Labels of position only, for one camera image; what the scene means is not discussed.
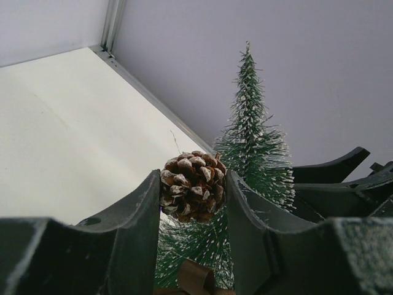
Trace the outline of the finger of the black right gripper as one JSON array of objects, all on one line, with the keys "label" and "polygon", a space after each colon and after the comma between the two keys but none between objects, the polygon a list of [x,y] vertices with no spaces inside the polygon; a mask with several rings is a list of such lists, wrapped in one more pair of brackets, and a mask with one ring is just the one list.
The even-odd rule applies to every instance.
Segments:
[{"label": "finger of the black right gripper", "polygon": [[335,184],[343,182],[368,156],[370,151],[356,147],[326,163],[293,167],[294,183]]},{"label": "finger of the black right gripper", "polygon": [[365,178],[335,184],[296,184],[293,214],[307,221],[367,217],[392,197],[392,162],[374,163]]}]

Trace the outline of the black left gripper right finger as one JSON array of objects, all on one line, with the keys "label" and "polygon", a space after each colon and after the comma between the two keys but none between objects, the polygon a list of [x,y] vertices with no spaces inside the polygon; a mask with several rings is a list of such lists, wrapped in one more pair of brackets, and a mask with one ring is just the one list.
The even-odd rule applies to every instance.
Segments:
[{"label": "black left gripper right finger", "polygon": [[226,175],[237,294],[391,294],[392,219],[312,223]]}]

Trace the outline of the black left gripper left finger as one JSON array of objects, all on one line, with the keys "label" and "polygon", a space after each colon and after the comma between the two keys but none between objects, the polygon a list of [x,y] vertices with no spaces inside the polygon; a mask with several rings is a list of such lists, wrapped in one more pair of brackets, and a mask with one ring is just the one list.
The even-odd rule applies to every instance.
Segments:
[{"label": "black left gripper left finger", "polygon": [[2,294],[152,294],[160,171],[75,226],[1,219]]}]

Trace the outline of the brown ribbon bow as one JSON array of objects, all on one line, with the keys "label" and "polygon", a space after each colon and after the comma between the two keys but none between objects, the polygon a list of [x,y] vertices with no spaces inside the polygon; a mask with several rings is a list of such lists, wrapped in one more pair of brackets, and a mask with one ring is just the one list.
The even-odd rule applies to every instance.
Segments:
[{"label": "brown ribbon bow", "polygon": [[230,289],[216,287],[214,273],[211,269],[185,260],[177,276],[178,288],[155,288],[156,295],[235,295]]}]

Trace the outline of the small green christmas tree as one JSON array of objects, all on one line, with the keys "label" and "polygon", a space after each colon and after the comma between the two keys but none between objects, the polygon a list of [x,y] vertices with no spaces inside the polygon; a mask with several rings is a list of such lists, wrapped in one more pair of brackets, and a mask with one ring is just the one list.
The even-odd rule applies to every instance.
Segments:
[{"label": "small green christmas tree", "polygon": [[[292,164],[284,134],[267,124],[262,80],[251,50],[241,55],[232,116],[214,151],[228,171],[234,171],[254,192],[281,209],[294,209]],[[224,207],[206,224],[179,222],[166,216],[160,224],[155,270],[157,287],[177,286],[177,273],[190,259],[214,271],[221,288],[235,286],[228,234],[227,187]]]}]

